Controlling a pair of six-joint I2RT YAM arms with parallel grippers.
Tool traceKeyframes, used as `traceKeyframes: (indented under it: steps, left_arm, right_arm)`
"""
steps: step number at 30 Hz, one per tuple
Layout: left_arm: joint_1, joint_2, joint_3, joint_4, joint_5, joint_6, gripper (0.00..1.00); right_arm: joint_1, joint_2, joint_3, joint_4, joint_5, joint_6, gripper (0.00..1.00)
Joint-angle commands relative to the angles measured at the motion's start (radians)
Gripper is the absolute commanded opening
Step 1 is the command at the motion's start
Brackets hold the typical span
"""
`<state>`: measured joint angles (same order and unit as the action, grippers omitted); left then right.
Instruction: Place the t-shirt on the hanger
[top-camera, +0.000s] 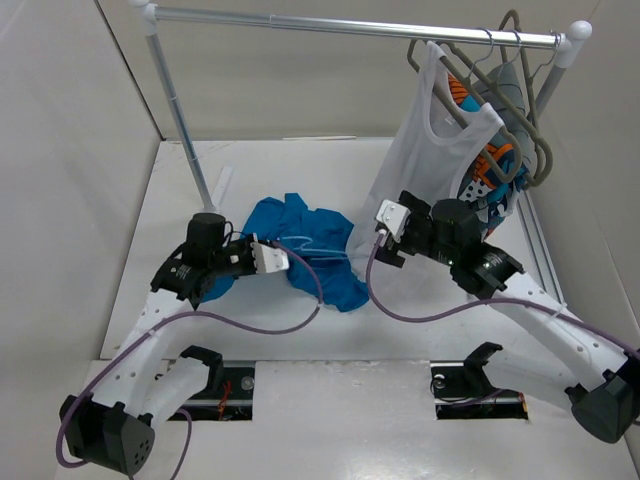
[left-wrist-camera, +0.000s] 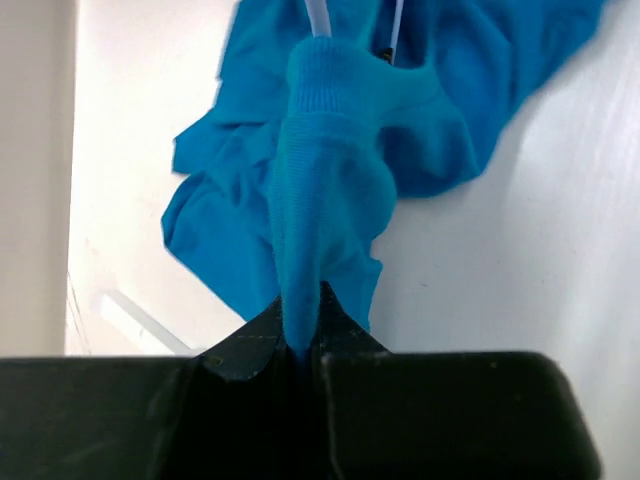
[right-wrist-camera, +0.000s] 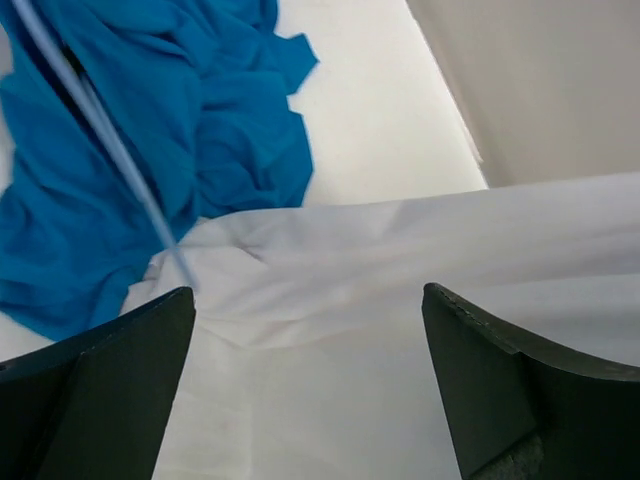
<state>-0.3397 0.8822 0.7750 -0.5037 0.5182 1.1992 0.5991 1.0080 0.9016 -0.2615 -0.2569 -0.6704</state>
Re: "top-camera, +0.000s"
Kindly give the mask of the light blue wire hanger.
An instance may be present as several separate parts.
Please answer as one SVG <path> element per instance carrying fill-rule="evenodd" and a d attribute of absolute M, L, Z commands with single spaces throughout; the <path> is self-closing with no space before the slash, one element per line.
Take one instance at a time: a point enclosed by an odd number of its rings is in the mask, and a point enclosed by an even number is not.
<path fill-rule="evenodd" d="M 337 250 L 321 245 L 316 239 L 308 236 L 278 237 L 272 243 L 287 254 L 293 252 L 302 259 L 317 261 L 346 261 L 348 255 L 344 250 Z"/>

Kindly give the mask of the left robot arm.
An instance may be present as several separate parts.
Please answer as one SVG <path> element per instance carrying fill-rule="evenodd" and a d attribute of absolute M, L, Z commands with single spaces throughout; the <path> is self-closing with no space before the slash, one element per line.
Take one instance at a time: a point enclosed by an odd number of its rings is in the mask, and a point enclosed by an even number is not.
<path fill-rule="evenodd" d="M 220 390 L 222 356 L 205 347 L 189 344 L 168 372 L 157 369 L 182 326 L 211 318 L 200 306 L 219 281 L 289 266 L 286 253 L 254 233 L 227 233 L 228 224 L 216 213 L 191 218 L 185 240 L 154 274 L 146 304 L 116 356 L 64 401 L 56 439 L 61 466 L 94 464 L 134 478 L 149 458 L 157 428 L 192 396 Z"/>

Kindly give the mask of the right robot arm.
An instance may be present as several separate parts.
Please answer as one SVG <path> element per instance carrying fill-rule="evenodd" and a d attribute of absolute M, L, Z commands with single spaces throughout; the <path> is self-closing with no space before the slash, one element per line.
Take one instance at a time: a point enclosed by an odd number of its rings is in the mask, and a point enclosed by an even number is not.
<path fill-rule="evenodd" d="M 377 238 L 369 256 L 400 268 L 405 255 L 422 255 L 448 267 L 472 302 L 441 313 L 447 318 L 486 305 L 514 321 L 553 354 L 549 365 L 485 342 L 456 361 L 462 393 L 443 398 L 462 407 L 499 390 L 528 393 L 569 411 L 595 438 L 618 442 L 639 419 L 639 351 L 592 327 L 555 301 L 504 250 L 484 241 L 472 207 L 458 199 L 433 206 L 404 191 L 381 202 Z"/>

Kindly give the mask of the blue t shirt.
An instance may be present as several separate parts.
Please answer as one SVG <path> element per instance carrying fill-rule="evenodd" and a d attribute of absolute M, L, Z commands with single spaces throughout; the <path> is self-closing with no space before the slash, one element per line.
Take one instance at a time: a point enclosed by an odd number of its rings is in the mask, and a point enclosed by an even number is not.
<path fill-rule="evenodd" d="M 260 240 L 275 241 L 300 256 L 314 272 L 293 261 L 286 272 L 289 283 L 311 295 L 317 293 L 314 277 L 324 303 L 342 313 L 365 305 L 369 294 L 365 283 L 353 273 L 346 253 L 353 223 L 341 213 L 324 208 L 310 209 L 297 193 L 282 200 L 267 197 L 252 210 L 239 238 L 255 234 Z"/>

